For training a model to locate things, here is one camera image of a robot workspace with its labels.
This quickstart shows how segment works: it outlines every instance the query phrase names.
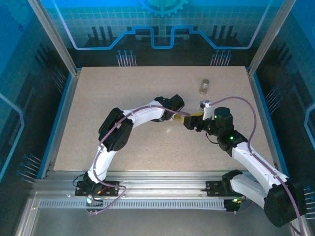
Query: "wire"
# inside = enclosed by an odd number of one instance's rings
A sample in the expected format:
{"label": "wire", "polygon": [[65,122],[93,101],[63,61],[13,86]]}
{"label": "wire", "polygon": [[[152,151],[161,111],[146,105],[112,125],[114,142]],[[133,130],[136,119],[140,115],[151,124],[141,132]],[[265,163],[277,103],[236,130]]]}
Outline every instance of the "wire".
{"label": "wire", "polygon": [[77,187],[77,186],[75,186],[74,185],[74,182],[79,178],[79,177],[82,177],[84,174],[81,174],[81,175],[79,175],[79,176],[77,176],[73,181],[72,181],[72,185],[74,186],[74,187]]}
{"label": "wire", "polygon": [[213,141],[211,141],[210,138],[209,138],[209,136],[208,136],[208,133],[207,133],[207,132],[206,132],[206,137],[207,137],[207,139],[208,139],[212,144],[219,144],[218,142],[213,142]]}
{"label": "wire", "polygon": [[138,112],[138,111],[141,111],[141,110],[144,110],[144,109],[147,109],[147,108],[150,108],[150,109],[151,109],[151,108],[161,108],[161,109],[163,109],[163,110],[165,110],[165,111],[169,111],[169,112],[172,112],[172,113],[181,114],[181,115],[184,115],[184,116],[190,116],[190,114],[187,113],[187,112],[173,111],[173,110],[171,110],[171,109],[168,109],[168,108],[165,108],[165,107],[159,106],[159,105],[148,105],[148,106],[144,106],[144,107],[139,107],[139,108],[133,110],[132,112],[130,112],[129,114],[125,115],[123,118],[121,118],[121,119],[108,131],[108,133],[100,140],[100,142],[99,142],[99,144],[98,144],[99,147],[100,147],[100,151],[97,153],[97,155],[96,155],[96,157],[95,157],[95,159],[94,159],[94,161],[93,161],[93,174],[94,174],[94,177],[97,179],[97,181],[100,182],[101,184],[103,184],[103,185],[105,185],[105,186],[108,186],[108,187],[113,187],[113,188],[116,188],[116,187],[118,187],[118,188],[123,188],[124,190],[123,190],[123,192],[122,192],[114,201],[112,201],[111,204],[109,204],[108,206],[106,206],[105,208],[103,208],[103,209],[101,209],[101,210],[98,210],[98,211],[95,211],[95,212],[90,211],[90,214],[98,214],[98,213],[101,213],[101,212],[107,210],[108,208],[110,208],[111,206],[113,206],[113,205],[125,194],[125,192],[126,192],[126,190],[127,190],[126,186],[123,186],[123,185],[112,185],[112,184],[108,184],[108,183],[103,182],[102,180],[100,180],[100,179],[98,178],[98,176],[97,176],[97,174],[96,174],[96,171],[95,171],[95,169],[96,169],[96,163],[97,163],[97,160],[98,160],[100,154],[104,151],[104,145],[103,145],[104,140],[107,139],[108,136],[115,130],[115,128],[116,128],[118,125],[120,125],[125,119],[127,119],[129,116],[135,114],[135,113]]}
{"label": "wire", "polygon": [[[302,236],[302,235],[305,235],[305,234],[304,234],[304,229],[303,229],[303,223],[302,223],[301,215],[300,215],[299,209],[298,209],[298,207],[297,207],[297,205],[296,205],[296,202],[295,202],[294,197],[293,197],[293,195],[291,194],[290,190],[288,189],[288,187],[286,186],[286,184],[283,182],[283,180],[282,180],[279,176],[277,176],[277,174],[276,174],[266,163],[264,163],[260,158],[258,158],[258,156],[257,156],[255,153],[253,153],[253,151],[252,151],[252,148],[251,148],[251,141],[252,141],[252,137],[254,136],[256,127],[257,127],[257,116],[256,116],[256,112],[255,112],[255,109],[254,109],[254,107],[252,106],[252,104],[251,104],[248,100],[246,100],[246,99],[244,99],[244,98],[242,98],[242,97],[231,96],[231,97],[226,97],[226,98],[224,98],[224,99],[221,99],[221,100],[219,100],[219,101],[216,101],[216,102],[214,102],[214,103],[211,103],[210,106],[216,105],[216,104],[218,104],[218,103],[224,102],[224,101],[229,100],[229,99],[239,99],[239,100],[242,100],[242,101],[246,102],[246,103],[251,107],[252,113],[253,113],[253,115],[254,115],[254,127],[253,127],[252,133],[251,133],[251,135],[250,135],[250,137],[249,137],[249,139],[248,139],[248,143],[247,143],[248,149],[249,149],[250,153],[253,155],[253,157],[254,157],[258,162],[260,162],[268,171],[270,171],[270,173],[273,174],[274,177],[275,177],[275,178],[282,184],[282,186],[284,187],[285,191],[287,192],[287,194],[288,194],[288,196],[289,196],[289,198],[290,198],[290,200],[291,200],[291,202],[292,202],[292,205],[293,205],[293,208],[294,208],[294,211],[295,211],[297,220],[298,220],[298,222],[299,222],[300,232],[298,233],[298,235],[301,235],[301,236]],[[297,229],[296,229],[293,225],[290,224],[290,227],[291,227],[295,232],[298,232]]]}

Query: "gray floor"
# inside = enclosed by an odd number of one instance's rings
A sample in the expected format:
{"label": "gray floor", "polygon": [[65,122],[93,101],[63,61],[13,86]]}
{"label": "gray floor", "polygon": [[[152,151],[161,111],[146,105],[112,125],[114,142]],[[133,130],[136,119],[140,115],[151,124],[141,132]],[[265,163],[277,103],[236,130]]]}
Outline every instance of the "gray floor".
{"label": "gray floor", "polygon": [[41,209],[32,236],[289,236],[257,205],[237,215],[209,210]]}

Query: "small cylinder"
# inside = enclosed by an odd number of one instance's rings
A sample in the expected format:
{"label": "small cylinder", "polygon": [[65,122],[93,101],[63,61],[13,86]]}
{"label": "small cylinder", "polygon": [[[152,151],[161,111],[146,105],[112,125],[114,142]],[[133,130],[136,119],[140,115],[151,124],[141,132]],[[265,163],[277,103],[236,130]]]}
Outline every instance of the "small cylinder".
{"label": "small cylinder", "polygon": [[206,94],[208,92],[208,88],[209,88],[209,80],[208,79],[202,80],[199,93]]}

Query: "glass panel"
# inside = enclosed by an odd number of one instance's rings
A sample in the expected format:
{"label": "glass panel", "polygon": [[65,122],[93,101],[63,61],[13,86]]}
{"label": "glass panel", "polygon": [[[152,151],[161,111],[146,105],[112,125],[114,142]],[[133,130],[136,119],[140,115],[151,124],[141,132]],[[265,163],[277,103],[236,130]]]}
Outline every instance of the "glass panel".
{"label": "glass panel", "polygon": [[296,1],[256,71],[290,176],[313,190],[314,12],[314,1]]}
{"label": "glass panel", "polygon": [[43,1],[78,67],[248,66],[281,3]]}
{"label": "glass panel", "polygon": [[0,229],[11,235],[36,178],[68,71],[26,0],[0,0],[0,19]]}

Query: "speckled work surface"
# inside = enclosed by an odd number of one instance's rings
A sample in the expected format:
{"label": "speckled work surface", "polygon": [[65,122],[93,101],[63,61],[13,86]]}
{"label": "speckled work surface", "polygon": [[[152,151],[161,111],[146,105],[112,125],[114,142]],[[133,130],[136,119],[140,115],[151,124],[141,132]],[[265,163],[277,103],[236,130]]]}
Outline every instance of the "speckled work surface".
{"label": "speckled work surface", "polygon": [[[210,80],[206,95],[199,94],[202,79]],[[248,99],[258,114],[244,67],[84,67],[77,84],[55,170],[88,170],[98,145],[98,129],[109,112],[133,109],[157,96],[179,94],[183,111],[200,112],[199,101],[214,102],[227,96]],[[250,107],[239,100],[221,104],[231,109],[235,129],[249,137],[253,128]],[[272,157],[258,115],[253,147],[269,162]],[[187,130],[180,121],[147,122],[133,129],[127,145],[114,157],[113,171],[244,170],[204,132]]]}

